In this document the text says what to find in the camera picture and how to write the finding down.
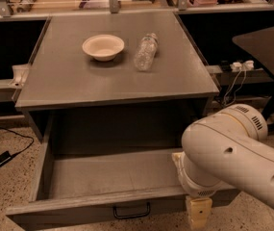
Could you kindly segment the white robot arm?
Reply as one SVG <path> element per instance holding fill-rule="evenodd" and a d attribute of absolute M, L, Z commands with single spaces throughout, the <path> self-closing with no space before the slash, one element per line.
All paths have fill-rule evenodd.
<path fill-rule="evenodd" d="M 182 135 L 183 150 L 172 155 L 187 193 L 189 224 L 203 228 L 212 196 L 236 188 L 274 210 L 274 148 L 262 141 L 268 126 L 255 108 L 236 104 L 190 124 Z"/>

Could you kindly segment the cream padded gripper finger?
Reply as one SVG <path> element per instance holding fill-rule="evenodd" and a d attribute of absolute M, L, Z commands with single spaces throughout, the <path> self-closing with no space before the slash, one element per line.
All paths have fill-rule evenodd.
<path fill-rule="evenodd" d="M 186 197 L 187 218 L 192 230 L 200 230 L 207 224 L 212 211 L 212 200 L 209 197 Z"/>

